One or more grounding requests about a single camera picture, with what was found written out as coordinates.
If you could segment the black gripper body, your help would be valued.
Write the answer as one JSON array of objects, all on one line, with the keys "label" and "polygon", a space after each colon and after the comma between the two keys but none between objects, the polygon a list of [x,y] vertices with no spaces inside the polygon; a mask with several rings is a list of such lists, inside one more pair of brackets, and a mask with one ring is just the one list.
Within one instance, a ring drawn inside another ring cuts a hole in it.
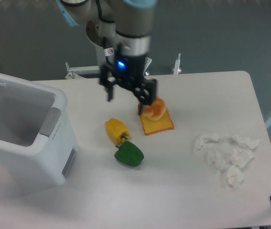
[{"label": "black gripper body", "polygon": [[131,92],[142,83],[147,54],[126,54],[124,47],[115,50],[114,73],[116,83]]}]

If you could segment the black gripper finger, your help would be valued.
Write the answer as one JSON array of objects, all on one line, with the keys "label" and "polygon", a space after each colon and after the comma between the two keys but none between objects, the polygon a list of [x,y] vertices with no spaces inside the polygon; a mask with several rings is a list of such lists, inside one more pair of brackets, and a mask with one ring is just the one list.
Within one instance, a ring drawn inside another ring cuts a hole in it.
[{"label": "black gripper finger", "polygon": [[110,102],[113,99],[113,86],[116,84],[114,68],[111,64],[105,63],[101,66],[99,84],[104,86],[108,93],[107,101]]},{"label": "black gripper finger", "polygon": [[133,94],[140,102],[140,107],[138,115],[141,115],[144,109],[152,105],[157,97],[157,85],[158,81],[156,79],[143,79],[139,87],[133,90]]}]

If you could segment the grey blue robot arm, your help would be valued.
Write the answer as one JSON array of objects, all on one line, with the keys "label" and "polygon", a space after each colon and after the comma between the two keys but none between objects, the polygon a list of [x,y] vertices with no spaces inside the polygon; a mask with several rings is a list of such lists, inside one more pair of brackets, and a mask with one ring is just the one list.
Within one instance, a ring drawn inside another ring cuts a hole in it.
[{"label": "grey blue robot arm", "polygon": [[108,100],[117,84],[135,95],[141,114],[157,96],[157,80],[145,78],[157,1],[59,0],[57,4],[68,23],[86,25],[88,38],[103,49],[99,83]]}]

